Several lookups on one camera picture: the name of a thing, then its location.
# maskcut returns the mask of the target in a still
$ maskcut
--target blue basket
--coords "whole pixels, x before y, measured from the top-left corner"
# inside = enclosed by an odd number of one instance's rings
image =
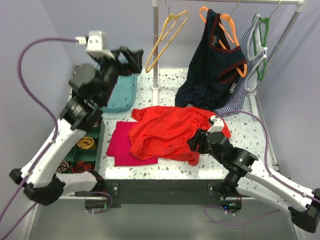
[[[137,74],[119,76],[111,93],[108,106],[102,107],[104,113],[124,113],[131,109],[136,100]]]

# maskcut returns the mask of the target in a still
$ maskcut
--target red cloth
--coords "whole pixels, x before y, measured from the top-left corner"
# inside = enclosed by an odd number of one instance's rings
[[[158,163],[157,157],[151,157],[142,161],[129,153],[132,144],[127,134],[129,130],[136,124],[136,122],[130,121],[118,121],[116,123],[108,150],[106,151],[107,156],[114,157],[114,165],[116,167],[143,166]]]
[[[187,140],[197,129],[208,130],[208,119],[215,113],[196,107],[151,106],[134,109],[131,116],[139,121],[128,132],[132,143],[130,153],[146,160],[151,157],[199,163],[199,153],[190,150]],[[230,138],[226,124],[223,134]]]

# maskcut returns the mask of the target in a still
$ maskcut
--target folded pink cloth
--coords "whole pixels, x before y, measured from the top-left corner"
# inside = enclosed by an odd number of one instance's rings
[[[114,157],[114,165],[118,166],[143,166],[150,164],[157,164],[158,158],[151,157],[146,160],[140,160],[129,153],[132,144],[130,142],[129,136],[127,136],[129,130],[137,122],[131,121],[118,121],[116,123],[115,130],[112,134],[108,150],[106,155]]]

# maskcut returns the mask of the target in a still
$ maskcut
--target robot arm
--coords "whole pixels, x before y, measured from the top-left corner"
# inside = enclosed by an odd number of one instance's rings
[[[59,115],[58,129],[52,131],[26,166],[13,169],[9,174],[16,184],[27,177],[23,192],[30,200],[42,205],[52,204],[62,194],[102,190],[104,180],[95,171],[61,174],[56,173],[56,169],[71,148],[101,117],[101,107],[108,105],[118,77],[142,71],[142,49],[136,52],[126,47],[109,50],[106,35],[101,31],[92,31],[88,37],[76,39],[79,44],[86,45],[86,52],[100,65],[100,69],[97,70],[91,64],[83,64],[75,69],[69,80],[74,96]],[[118,60],[120,53],[126,57],[126,63]],[[58,131],[57,137],[52,142],[55,131]],[[50,147],[30,172],[31,165],[50,143]]]
[[[272,205],[291,216],[291,221],[301,229],[315,233],[320,220],[320,189],[306,188],[266,169],[261,159],[229,142],[221,132],[224,123],[220,118],[213,116],[210,123],[212,127],[208,131],[197,131],[190,148],[210,154],[229,171],[223,182],[214,186],[215,189],[224,198],[241,194]]]

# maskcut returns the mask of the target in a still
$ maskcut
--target dark blue garment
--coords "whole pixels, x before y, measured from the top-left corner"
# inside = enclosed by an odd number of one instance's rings
[[[190,62],[185,83],[178,89],[175,106],[188,104],[213,111],[228,101],[247,62],[241,47],[230,49],[220,28],[220,13],[209,9],[201,42]],[[223,49],[219,40],[227,49]]]

